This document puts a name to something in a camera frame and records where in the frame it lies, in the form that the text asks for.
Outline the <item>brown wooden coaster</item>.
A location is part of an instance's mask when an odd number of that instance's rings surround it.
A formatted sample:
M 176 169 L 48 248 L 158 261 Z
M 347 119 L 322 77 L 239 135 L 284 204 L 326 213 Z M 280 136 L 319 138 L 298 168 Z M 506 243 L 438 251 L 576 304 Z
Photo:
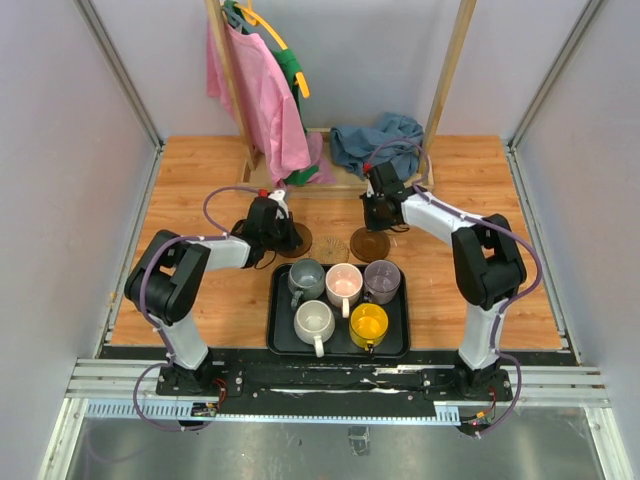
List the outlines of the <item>brown wooden coaster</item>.
M 385 259 L 390 251 L 389 236 L 381 231 L 357 229 L 350 238 L 351 253 L 365 263 Z

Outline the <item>woven rattan coaster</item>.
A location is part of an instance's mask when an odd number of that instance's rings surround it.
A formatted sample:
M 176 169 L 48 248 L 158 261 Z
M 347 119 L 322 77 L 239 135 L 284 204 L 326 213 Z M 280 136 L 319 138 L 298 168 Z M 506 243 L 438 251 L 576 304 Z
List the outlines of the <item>woven rattan coaster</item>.
M 322 264 L 345 263 L 349 260 L 349 247 L 333 236 L 316 238 L 309 250 L 309 257 Z

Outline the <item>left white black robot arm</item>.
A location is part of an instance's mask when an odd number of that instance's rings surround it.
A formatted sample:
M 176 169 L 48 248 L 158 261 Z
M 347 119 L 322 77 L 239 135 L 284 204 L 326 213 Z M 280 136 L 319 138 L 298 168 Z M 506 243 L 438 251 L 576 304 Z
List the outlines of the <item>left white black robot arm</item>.
M 179 383 L 190 394 L 207 393 L 214 371 L 193 317 L 204 274 L 256 266 L 268 251 L 292 251 L 302 245 L 284 190 L 260 193 L 247 217 L 221 236 L 180 236 L 160 230 L 125 284 L 125 297 L 161 336 L 169 364 L 181 369 Z

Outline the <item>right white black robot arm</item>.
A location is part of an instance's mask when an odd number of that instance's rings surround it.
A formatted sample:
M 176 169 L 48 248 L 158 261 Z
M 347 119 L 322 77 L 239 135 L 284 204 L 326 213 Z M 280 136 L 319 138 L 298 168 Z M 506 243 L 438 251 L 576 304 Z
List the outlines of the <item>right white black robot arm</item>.
M 527 277 L 508 221 L 501 215 L 465 212 L 419 186 L 410 188 L 388 163 L 367 163 L 364 176 L 368 186 L 361 200 L 368 230 L 406 225 L 451 248 L 456 285 L 467 302 L 465 333 L 458 349 L 465 367 L 454 373 L 453 387 L 463 399 L 477 399 L 489 387 L 485 369 L 498 362 L 501 315 Z

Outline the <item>purple glass cup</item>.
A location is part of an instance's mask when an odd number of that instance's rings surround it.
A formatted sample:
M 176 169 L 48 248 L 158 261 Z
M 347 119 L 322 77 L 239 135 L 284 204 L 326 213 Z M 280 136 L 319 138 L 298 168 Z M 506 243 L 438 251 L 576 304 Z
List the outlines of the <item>purple glass cup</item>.
M 385 305 L 393 299 L 400 283 L 401 272 L 393 262 L 375 260 L 363 273 L 364 299 L 366 302 Z

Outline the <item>wooden clothes rack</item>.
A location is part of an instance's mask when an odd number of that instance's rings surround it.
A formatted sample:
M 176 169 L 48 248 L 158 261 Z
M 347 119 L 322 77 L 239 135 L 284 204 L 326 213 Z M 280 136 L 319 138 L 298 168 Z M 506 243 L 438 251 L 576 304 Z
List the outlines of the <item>wooden clothes rack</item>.
M 291 52 L 273 54 L 265 41 L 249 32 L 242 5 L 209 1 L 207 40 L 209 76 L 218 97 L 236 121 L 248 148 L 247 187 L 297 189 L 336 195 L 364 187 L 376 165 L 398 175 L 402 183 L 421 180 L 431 186 L 428 156 L 466 38 L 475 4 L 461 3 L 445 64 L 424 135 L 415 121 L 385 113 L 374 127 L 342 125 L 321 134 L 305 127 L 298 109 L 301 90 L 281 66 Z

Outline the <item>grey ceramic mug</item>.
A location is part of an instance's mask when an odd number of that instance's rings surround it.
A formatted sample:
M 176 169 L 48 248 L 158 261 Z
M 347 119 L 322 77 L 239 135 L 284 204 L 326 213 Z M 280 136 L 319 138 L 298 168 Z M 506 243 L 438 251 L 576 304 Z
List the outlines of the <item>grey ceramic mug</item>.
M 288 288 L 292 295 L 292 310 L 305 301 L 318 299 L 325 290 L 324 267 L 310 258 L 296 261 L 289 270 Z

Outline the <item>blue crumpled cloth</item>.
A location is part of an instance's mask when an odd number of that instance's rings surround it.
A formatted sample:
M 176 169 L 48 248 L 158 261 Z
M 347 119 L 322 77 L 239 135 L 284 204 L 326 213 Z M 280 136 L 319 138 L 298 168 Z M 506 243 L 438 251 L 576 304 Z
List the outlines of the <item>blue crumpled cloth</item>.
M 418 145 L 424 130 L 412 117 L 386 112 L 372 126 L 338 125 L 329 132 L 333 162 L 364 179 L 365 163 L 390 162 L 401 180 L 408 180 L 419 166 Z

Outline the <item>pink ceramic mug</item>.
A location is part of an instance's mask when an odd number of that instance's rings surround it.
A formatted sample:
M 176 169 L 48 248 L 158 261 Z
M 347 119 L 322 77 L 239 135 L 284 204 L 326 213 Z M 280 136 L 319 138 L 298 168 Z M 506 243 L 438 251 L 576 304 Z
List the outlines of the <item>pink ceramic mug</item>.
M 363 288 L 361 271 L 353 264 L 333 265 L 325 276 L 325 292 L 329 303 L 347 319 Z

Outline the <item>white ceramic mug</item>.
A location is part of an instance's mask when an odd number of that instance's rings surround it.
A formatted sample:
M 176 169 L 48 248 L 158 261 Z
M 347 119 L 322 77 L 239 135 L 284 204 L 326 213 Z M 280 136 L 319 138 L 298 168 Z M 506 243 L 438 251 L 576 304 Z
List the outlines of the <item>white ceramic mug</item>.
M 294 316 L 294 330 L 298 338 L 314 348 L 317 358 L 325 355 L 324 344 L 335 331 L 331 308 L 319 300 L 304 302 Z

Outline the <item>yellow glass mug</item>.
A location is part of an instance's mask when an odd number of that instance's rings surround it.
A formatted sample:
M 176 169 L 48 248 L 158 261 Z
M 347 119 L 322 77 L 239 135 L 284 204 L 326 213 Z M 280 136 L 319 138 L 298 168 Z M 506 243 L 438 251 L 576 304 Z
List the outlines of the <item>yellow glass mug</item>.
M 358 305 L 349 319 L 351 341 L 368 354 L 373 354 L 384 340 L 389 329 L 386 311 L 373 303 Z

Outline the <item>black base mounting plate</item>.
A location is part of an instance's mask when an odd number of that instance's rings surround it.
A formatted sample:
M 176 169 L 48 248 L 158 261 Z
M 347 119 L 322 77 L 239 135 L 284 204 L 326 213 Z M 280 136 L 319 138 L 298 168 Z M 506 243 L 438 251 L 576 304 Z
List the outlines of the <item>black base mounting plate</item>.
M 400 360 L 311 359 L 277 357 L 265 351 L 215 356 L 196 372 L 162 366 L 156 381 L 159 395 L 239 397 L 250 391 L 278 393 L 418 393 L 429 400 L 507 401 L 516 380 L 496 366 L 472 374 L 446 355 L 413 354 Z

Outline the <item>yellow clothes hanger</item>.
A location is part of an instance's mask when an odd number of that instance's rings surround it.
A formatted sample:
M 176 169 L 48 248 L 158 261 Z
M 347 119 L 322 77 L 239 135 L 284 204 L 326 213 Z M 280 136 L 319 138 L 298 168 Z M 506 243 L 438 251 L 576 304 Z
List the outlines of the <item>yellow clothes hanger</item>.
M 264 20 L 258 13 L 256 13 L 252 9 L 251 1 L 248 1 L 246 5 L 237 3 L 236 7 L 239 8 L 245 16 L 249 17 L 250 24 L 261 26 L 273 38 L 273 40 L 276 42 L 276 44 L 282 51 L 291 52 L 288 45 L 284 42 L 284 40 L 277 33 L 277 31 L 266 20 Z M 295 73 L 294 83 L 298 85 L 300 93 L 302 94 L 303 98 L 308 99 L 311 96 L 309 85 L 307 83 L 305 74 L 303 73 L 302 70 L 299 70 L 298 72 Z

